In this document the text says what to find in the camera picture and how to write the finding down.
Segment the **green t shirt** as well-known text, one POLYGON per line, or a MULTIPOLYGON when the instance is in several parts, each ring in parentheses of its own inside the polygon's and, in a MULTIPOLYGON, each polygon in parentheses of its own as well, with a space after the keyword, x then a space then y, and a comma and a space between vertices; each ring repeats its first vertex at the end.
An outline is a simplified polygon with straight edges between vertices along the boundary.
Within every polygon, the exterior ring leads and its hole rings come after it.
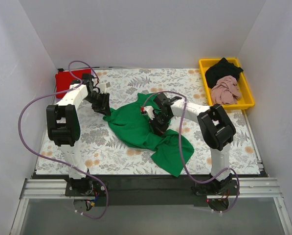
POLYGON ((179 177, 183 170, 183 163, 179 150, 179 133, 167 130, 162 136, 153 133, 149 118, 140 112, 145 100, 155 109, 158 106, 149 94, 137 94, 137 100, 118 109, 111 109, 110 116, 104 116, 115 135, 128 147, 151 150, 152 161, 169 174, 179 177))

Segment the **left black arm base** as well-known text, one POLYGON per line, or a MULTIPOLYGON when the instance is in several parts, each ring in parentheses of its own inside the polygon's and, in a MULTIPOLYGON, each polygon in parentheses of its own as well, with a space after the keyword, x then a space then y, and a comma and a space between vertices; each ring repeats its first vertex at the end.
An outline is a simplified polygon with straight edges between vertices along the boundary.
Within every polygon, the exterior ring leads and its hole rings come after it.
POLYGON ((86 212, 89 212, 99 198, 106 196, 106 189, 109 189, 109 183, 105 185, 99 181, 95 181, 92 178, 72 179, 70 178, 67 182, 65 196, 66 197, 84 197, 73 202, 76 205, 77 202, 83 203, 86 212))

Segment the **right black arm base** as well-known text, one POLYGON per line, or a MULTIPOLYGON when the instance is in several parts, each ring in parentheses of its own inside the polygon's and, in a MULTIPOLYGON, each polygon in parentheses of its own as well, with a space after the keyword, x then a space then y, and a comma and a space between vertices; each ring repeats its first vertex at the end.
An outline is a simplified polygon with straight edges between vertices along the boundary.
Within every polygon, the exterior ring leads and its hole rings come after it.
POLYGON ((196 196, 204 196, 207 206, 212 212, 223 214, 230 211, 236 204, 240 195, 239 178, 233 179, 233 174, 218 181, 216 179, 206 184, 193 183, 192 192, 196 196))

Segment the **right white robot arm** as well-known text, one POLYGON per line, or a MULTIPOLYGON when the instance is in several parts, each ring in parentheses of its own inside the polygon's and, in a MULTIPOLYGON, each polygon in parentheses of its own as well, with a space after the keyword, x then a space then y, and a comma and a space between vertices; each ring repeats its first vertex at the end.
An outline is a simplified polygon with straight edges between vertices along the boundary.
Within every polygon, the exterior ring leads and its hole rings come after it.
POLYGON ((230 118, 220 104, 213 106, 198 105, 189 102, 187 97, 177 92, 173 98, 167 98, 168 91, 151 94, 141 107, 141 114, 147 115, 150 124, 158 133, 163 133, 163 127, 172 117, 180 117, 179 129, 182 128, 184 119, 196 122, 201 130, 205 143, 211 152, 212 167, 211 178, 199 181, 189 173, 183 157, 181 146, 181 133, 179 133, 179 151, 183 168, 188 177, 197 184, 210 183, 211 190, 215 194, 223 194, 228 189, 227 178, 232 169, 229 167, 229 151, 236 129, 230 118))

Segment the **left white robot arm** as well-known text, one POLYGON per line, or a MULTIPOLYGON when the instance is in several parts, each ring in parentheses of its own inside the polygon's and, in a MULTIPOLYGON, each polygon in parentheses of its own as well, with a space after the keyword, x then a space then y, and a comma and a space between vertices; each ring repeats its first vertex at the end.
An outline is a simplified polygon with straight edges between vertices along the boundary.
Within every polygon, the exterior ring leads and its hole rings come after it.
POLYGON ((81 127, 77 109, 85 100, 95 112, 109 116, 110 94, 107 93, 107 88, 110 86, 110 82, 100 83, 98 78, 85 73, 81 81, 72 81, 70 91, 60 101, 46 108, 48 137, 61 150, 65 162, 71 165, 69 178, 79 180, 76 189, 83 196, 92 193, 93 183, 85 179, 88 167, 80 152, 81 127))

